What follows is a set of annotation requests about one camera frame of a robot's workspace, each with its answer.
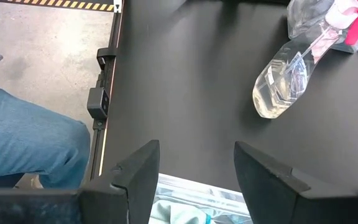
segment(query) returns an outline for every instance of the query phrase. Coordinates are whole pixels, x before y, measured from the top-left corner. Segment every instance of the hazard tape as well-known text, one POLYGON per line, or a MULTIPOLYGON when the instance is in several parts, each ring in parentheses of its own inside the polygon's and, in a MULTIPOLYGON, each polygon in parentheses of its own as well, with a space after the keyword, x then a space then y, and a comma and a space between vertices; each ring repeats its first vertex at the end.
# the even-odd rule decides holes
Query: hazard tape
POLYGON ((66 1, 66 0, 0 0, 0 2, 25 4, 30 6, 60 7, 66 9, 84 9, 93 11, 114 12, 112 0, 106 2, 83 2, 83 1, 66 1))

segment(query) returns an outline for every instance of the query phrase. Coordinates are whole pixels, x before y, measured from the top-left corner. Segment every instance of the concrete floor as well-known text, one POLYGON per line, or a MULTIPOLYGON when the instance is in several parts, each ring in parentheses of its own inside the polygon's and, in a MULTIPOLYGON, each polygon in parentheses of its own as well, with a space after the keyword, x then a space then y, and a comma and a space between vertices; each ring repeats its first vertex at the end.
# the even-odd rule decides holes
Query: concrete floor
POLYGON ((113 13, 0 3, 0 88, 84 122, 113 13))

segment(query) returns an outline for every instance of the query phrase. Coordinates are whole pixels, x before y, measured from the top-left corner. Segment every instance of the blue jeans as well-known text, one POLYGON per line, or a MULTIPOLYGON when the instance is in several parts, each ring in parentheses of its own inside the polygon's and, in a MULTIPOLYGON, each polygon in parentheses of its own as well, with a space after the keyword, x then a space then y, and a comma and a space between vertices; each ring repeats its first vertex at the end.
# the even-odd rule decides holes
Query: blue jeans
POLYGON ((83 123, 0 90, 0 176, 39 174, 44 188, 76 189, 89 154, 83 123))

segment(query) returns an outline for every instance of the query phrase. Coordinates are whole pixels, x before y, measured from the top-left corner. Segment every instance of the spray bottle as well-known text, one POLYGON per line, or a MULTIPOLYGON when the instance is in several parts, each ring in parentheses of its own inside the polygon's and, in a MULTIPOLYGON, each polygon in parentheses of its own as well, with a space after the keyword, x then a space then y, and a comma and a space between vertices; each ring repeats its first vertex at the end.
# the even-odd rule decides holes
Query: spray bottle
POLYGON ((284 44, 256 80, 252 98, 258 114, 274 119, 294 104, 305 92, 317 63, 347 28, 345 43, 354 45, 358 0, 335 0, 322 21, 284 44))

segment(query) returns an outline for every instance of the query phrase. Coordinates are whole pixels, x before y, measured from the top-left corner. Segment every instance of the black tabletop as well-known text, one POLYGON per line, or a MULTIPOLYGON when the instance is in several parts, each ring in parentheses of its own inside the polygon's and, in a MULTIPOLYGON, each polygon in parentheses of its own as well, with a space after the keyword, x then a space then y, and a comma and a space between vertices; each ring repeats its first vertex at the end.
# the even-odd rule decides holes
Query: black tabletop
POLYGON ((244 141, 358 190, 358 54, 330 51, 306 93, 262 119, 252 88, 288 41, 286 7, 162 2, 124 4, 104 170, 159 139, 161 173, 239 190, 233 149, 244 141))

